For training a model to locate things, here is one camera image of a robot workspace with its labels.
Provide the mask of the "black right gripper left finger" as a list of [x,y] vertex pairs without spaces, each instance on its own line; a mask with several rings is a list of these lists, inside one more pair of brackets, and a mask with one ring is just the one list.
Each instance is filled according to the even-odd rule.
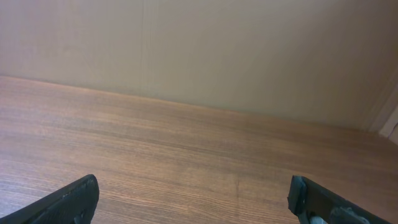
[[46,197],[1,218],[10,224],[90,224],[99,200],[96,177],[88,174]]

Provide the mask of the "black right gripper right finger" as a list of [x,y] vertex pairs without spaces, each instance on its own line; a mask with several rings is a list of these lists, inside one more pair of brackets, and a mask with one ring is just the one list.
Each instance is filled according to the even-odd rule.
[[300,224],[389,224],[304,176],[292,177],[287,200]]

